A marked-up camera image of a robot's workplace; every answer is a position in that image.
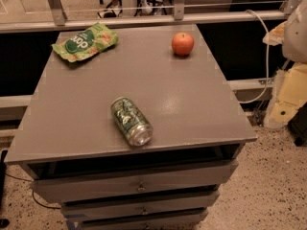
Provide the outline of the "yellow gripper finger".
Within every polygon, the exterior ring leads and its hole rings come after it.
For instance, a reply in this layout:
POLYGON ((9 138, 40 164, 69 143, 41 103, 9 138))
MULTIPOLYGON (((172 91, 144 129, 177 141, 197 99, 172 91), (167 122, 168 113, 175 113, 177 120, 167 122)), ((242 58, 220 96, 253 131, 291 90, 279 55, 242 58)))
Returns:
POLYGON ((274 78, 272 98, 263 121, 266 128, 282 128, 307 103, 307 65, 295 63, 287 70, 278 70, 274 78))
POLYGON ((280 23, 274 29, 270 30, 263 37, 263 42, 267 45, 276 46, 283 43, 286 22, 280 23))

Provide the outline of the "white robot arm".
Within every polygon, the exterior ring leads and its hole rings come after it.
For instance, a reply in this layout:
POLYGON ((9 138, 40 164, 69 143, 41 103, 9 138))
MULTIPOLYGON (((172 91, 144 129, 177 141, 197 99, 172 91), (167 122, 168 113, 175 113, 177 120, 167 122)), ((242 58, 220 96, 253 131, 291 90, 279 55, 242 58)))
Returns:
POLYGON ((281 128, 288 124, 307 103, 307 0, 297 6, 282 22, 263 38, 267 45, 282 45, 282 55, 294 65, 278 70, 273 78, 264 126, 281 128))

